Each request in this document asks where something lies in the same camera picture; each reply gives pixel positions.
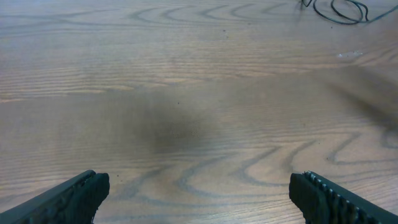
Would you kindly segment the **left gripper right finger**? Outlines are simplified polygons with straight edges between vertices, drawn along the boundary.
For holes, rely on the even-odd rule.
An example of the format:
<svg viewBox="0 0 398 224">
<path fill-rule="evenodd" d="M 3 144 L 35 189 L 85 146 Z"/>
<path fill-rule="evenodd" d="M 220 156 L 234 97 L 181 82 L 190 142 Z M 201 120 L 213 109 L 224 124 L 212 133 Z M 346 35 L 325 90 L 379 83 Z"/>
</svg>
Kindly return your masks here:
<svg viewBox="0 0 398 224">
<path fill-rule="evenodd" d="M 313 224 L 397 224 L 397 215 L 312 172 L 290 176 L 289 198 Z"/>
</svg>

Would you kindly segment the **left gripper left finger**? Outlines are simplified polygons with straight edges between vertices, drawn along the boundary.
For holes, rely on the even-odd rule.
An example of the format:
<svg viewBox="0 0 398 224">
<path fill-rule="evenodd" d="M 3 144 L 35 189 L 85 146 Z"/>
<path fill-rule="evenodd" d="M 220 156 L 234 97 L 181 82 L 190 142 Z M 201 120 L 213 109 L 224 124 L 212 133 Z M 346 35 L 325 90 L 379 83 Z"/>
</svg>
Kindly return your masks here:
<svg viewBox="0 0 398 224">
<path fill-rule="evenodd" d="M 92 224 L 109 190 L 109 174 L 87 170 L 2 212 L 1 223 Z"/>
</svg>

